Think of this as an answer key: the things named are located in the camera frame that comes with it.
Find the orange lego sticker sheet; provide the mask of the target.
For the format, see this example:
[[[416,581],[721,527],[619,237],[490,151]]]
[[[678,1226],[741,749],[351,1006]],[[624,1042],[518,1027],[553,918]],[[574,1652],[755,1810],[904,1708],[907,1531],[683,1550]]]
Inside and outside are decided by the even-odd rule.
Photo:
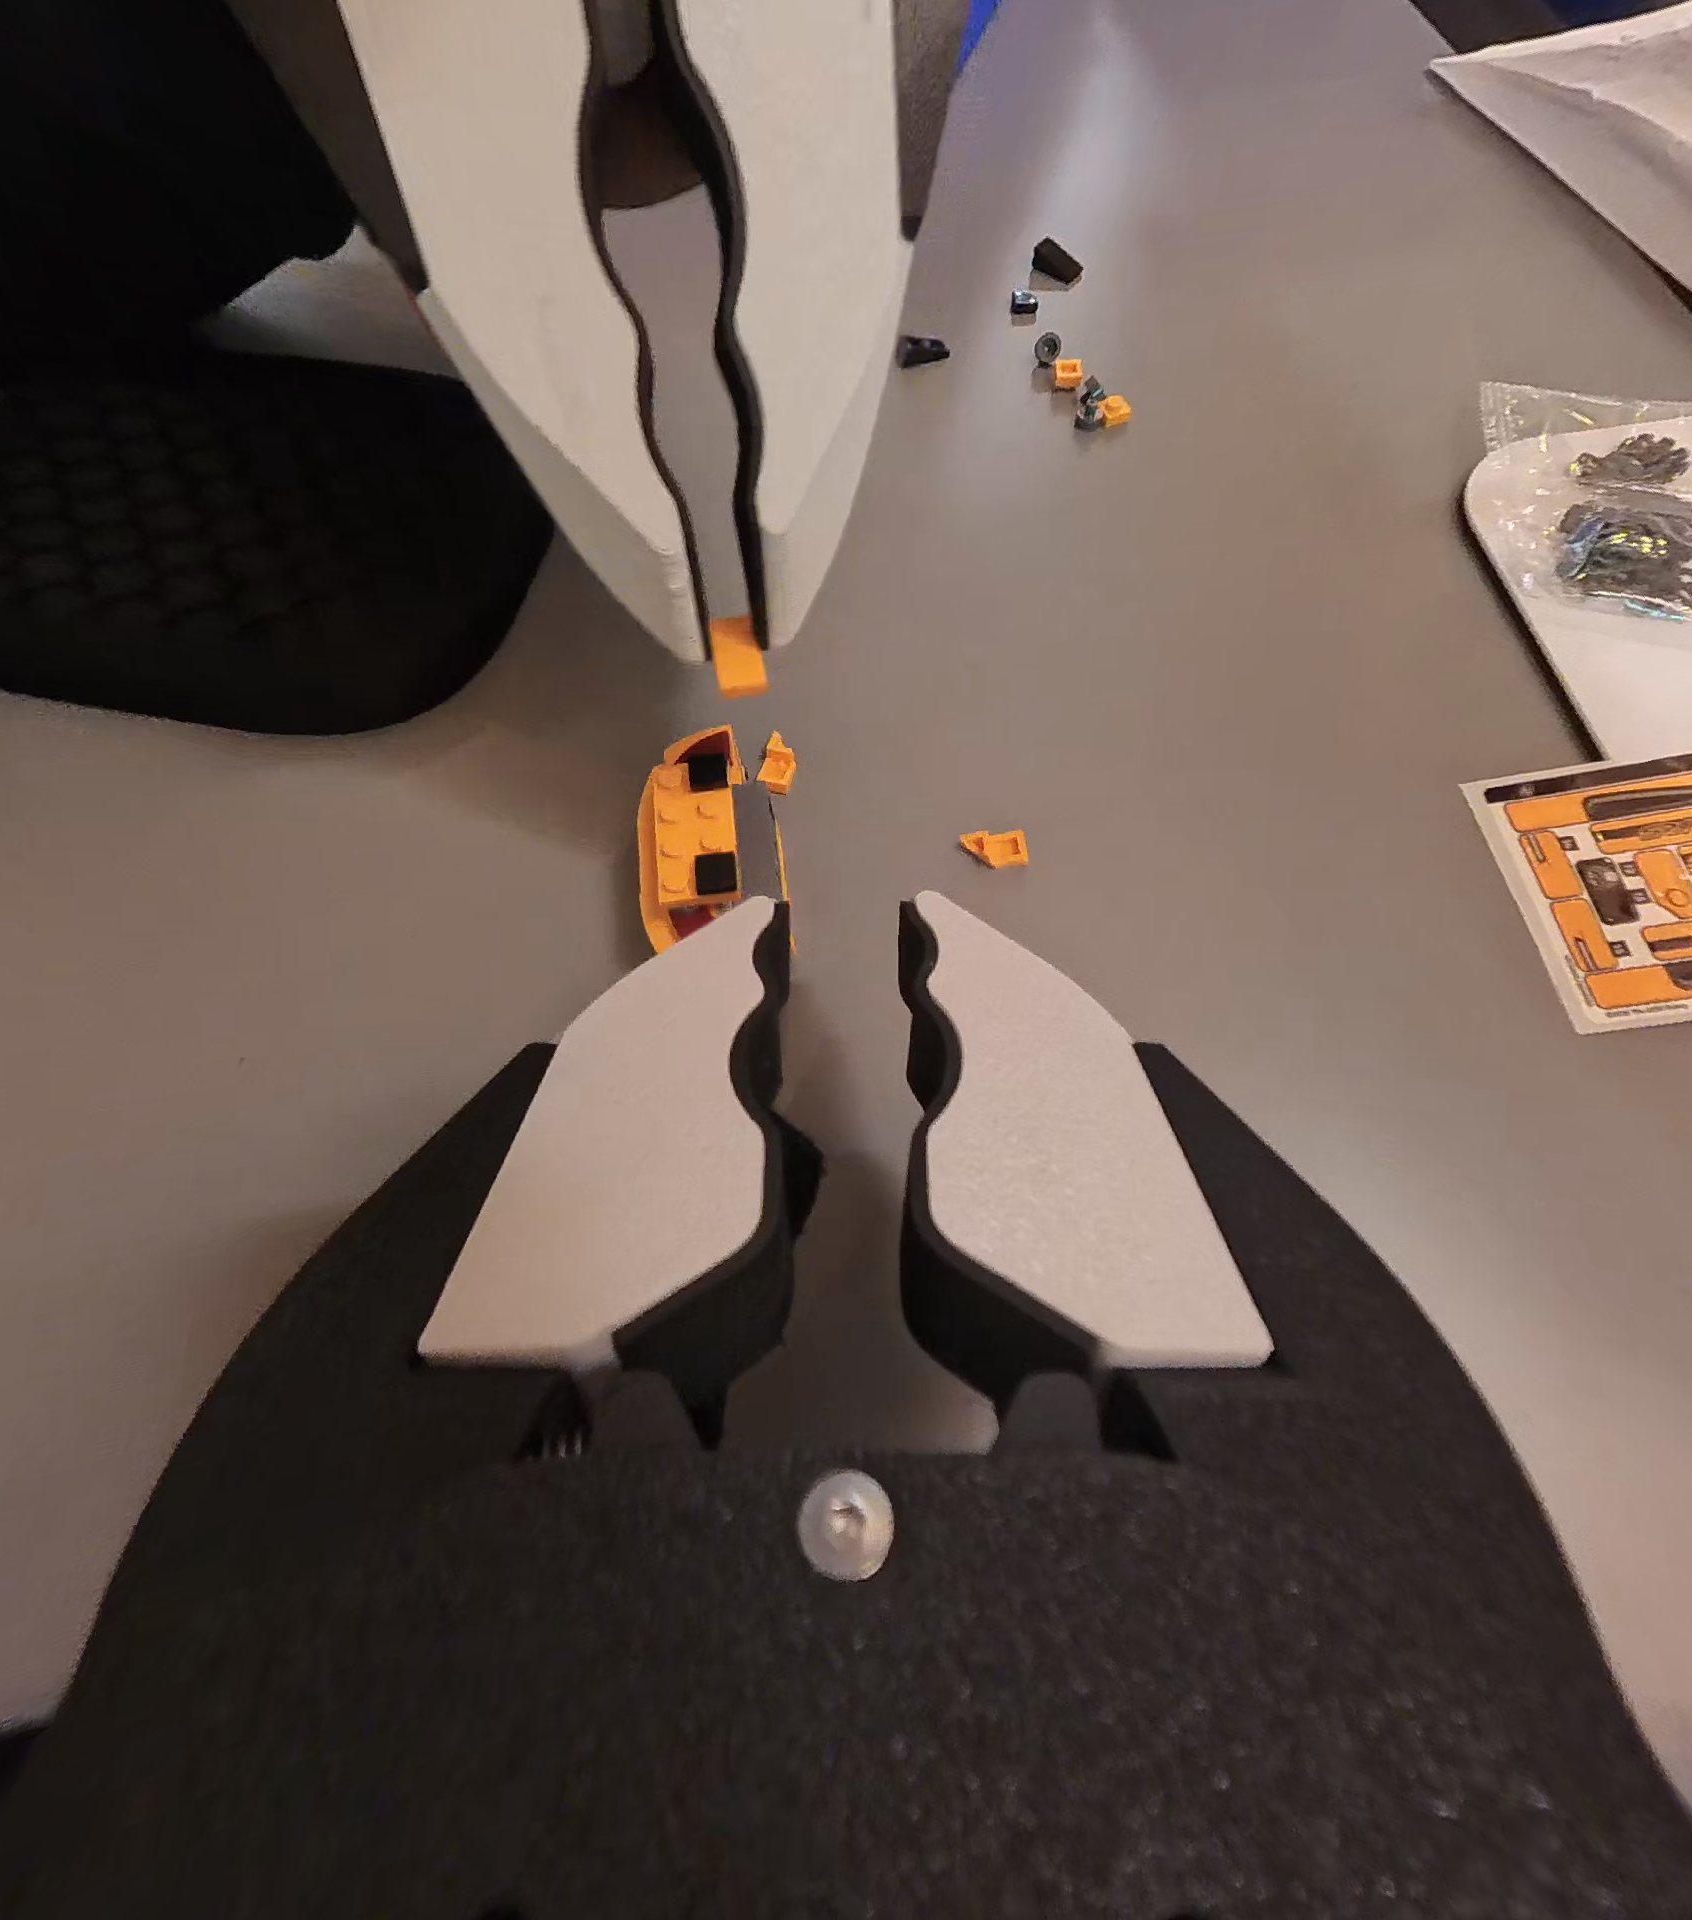
[[[1462,796],[1574,1032],[1692,1025],[1692,750]]]

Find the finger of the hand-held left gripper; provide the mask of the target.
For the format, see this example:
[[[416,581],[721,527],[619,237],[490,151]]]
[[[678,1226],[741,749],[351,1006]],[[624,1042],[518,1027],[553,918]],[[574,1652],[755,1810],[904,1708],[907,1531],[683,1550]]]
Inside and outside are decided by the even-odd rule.
[[[967,29],[955,2],[654,7],[715,199],[735,527],[769,650],[798,637],[855,511]]]
[[[690,538],[654,457],[651,355],[598,244],[581,2],[344,2],[433,337],[546,515],[670,656],[706,660]]]

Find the black mesh seat cushion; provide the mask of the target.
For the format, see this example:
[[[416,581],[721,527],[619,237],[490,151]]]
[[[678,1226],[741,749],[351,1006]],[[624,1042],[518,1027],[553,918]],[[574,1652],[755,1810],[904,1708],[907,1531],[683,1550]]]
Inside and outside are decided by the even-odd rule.
[[[275,738],[494,658],[555,527],[475,396],[196,348],[0,387],[0,693]]]

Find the white paper bag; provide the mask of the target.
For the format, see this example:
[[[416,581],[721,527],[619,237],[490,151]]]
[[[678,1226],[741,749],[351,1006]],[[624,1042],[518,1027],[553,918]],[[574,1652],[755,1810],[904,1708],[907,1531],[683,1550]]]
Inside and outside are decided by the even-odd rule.
[[[1692,294],[1692,5],[1432,72]]]

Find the orange lego wheel arch assembly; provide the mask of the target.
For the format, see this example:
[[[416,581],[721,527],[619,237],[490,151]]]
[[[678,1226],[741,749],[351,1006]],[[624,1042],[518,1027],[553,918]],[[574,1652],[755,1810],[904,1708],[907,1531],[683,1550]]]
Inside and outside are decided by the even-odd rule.
[[[675,740],[648,773],[637,808],[639,915],[654,954],[742,901],[790,901],[786,844],[756,768],[732,726]]]

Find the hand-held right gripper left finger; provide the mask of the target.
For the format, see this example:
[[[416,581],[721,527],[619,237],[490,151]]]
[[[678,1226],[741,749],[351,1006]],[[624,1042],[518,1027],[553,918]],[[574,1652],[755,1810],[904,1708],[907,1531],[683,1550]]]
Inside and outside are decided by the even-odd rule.
[[[746,898],[555,1045],[419,1338],[429,1366],[657,1376],[706,1445],[786,1338],[826,1158],[778,1110],[786,902]]]

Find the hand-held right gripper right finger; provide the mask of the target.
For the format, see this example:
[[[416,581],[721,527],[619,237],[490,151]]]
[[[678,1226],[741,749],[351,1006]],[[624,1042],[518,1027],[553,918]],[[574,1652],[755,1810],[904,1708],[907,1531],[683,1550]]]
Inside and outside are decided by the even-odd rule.
[[[944,893],[901,908],[907,1333],[999,1446],[1170,1449],[1145,1381],[1274,1356],[1128,1028]]]

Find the clear bag of dark pieces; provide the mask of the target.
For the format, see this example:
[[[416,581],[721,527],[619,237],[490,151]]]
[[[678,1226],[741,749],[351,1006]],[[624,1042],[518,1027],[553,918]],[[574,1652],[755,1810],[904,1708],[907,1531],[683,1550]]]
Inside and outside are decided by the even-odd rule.
[[[1464,515],[1524,612],[1692,637],[1692,403],[1479,387]]]

